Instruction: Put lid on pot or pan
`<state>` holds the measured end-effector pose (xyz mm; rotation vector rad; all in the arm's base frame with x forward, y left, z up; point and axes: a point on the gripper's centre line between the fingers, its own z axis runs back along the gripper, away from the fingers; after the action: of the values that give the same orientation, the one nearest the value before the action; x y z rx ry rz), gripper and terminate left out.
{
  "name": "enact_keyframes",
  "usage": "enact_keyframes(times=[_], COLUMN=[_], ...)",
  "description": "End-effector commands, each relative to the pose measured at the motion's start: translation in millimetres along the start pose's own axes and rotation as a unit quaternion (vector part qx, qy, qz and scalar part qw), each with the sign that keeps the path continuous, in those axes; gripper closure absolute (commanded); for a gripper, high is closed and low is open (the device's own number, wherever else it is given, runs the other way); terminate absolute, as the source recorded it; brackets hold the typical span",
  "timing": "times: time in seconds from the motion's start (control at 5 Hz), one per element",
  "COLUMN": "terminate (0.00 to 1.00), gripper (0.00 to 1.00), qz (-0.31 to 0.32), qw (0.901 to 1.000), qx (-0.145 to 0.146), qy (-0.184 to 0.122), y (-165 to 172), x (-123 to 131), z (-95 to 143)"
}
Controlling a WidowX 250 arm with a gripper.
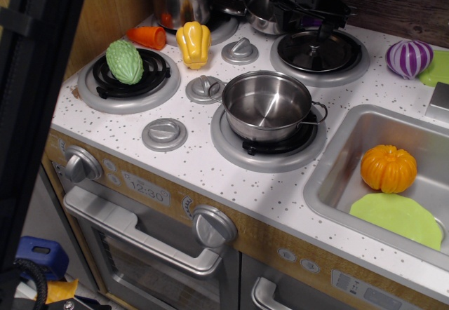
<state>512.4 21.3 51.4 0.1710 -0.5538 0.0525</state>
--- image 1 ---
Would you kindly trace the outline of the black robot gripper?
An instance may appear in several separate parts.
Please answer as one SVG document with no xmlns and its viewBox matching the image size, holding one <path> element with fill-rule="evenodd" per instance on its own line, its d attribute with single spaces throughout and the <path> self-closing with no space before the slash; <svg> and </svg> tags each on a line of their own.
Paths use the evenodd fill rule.
<svg viewBox="0 0 449 310">
<path fill-rule="evenodd" d="M 281 29 L 308 27 L 320 22 L 316 42 L 325 42 L 334 29 L 345 27 L 351 9 L 342 0 L 272 0 L 274 19 Z"/>
</svg>

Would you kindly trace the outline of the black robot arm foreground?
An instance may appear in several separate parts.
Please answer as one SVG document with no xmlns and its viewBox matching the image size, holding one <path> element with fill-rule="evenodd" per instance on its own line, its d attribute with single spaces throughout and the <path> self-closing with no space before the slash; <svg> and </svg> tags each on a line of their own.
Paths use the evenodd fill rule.
<svg viewBox="0 0 449 310">
<path fill-rule="evenodd" d="M 11 272 L 84 0 L 1 8 L 1 272 Z"/>
</svg>

